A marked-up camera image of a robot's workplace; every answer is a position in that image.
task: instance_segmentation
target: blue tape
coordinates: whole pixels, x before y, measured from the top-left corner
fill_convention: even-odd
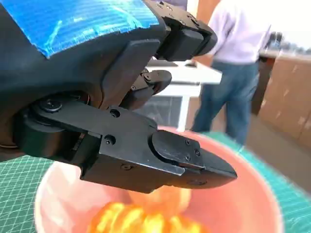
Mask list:
[[[142,0],[0,0],[46,57],[112,32],[159,22]]]

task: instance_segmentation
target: robotic hand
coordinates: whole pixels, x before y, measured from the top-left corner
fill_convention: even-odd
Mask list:
[[[115,1],[112,9],[127,15],[132,30],[97,33],[57,50],[53,43],[65,33],[58,28],[45,50],[8,2],[0,4],[0,161],[44,157],[80,167],[82,180],[144,193],[162,185],[214,187],[237,177],[197,141],[158,130],[131,111],[171,81],[167,71],[144,69],[153,56],[184,61],[213,48],[217,37],[206,24],[164,2],[124,1],[127,8],[143,7],[140,15],[150,12],[156,23],[145,26]]]

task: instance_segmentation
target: green cutting mat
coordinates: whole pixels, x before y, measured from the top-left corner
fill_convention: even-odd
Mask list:
[[[278,199],[286,233],[311,233],[311,200],[304,192],[222,133],[207,135],[237,151],[262,174]],[[35,192],[50,165],[29,156],[0,163],[0,233],[35,233]]]

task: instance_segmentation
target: jeans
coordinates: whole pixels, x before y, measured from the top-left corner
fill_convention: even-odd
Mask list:
[[[244,145],[251,115],[251,100],[259,81],[258,63],[229,64],[214,61],[213,69],[223,73],[219,85],[207,84],[201,90],[201,106],[192,131],[210,131],[213,119],[225,105],[226,133]]]

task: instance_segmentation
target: orange food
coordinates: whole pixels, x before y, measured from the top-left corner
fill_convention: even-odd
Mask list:
[[[208,233],[200,224],[181,216],[169,219],[146,214],[141,207],[120,202],[107,204],[92,219],[88,233]]]
[[[172,217],[183,212],[189,205],[191,190],[162,186],[150,194],[129,191],[134,204],[142,206],[147,213],[162,213]]]

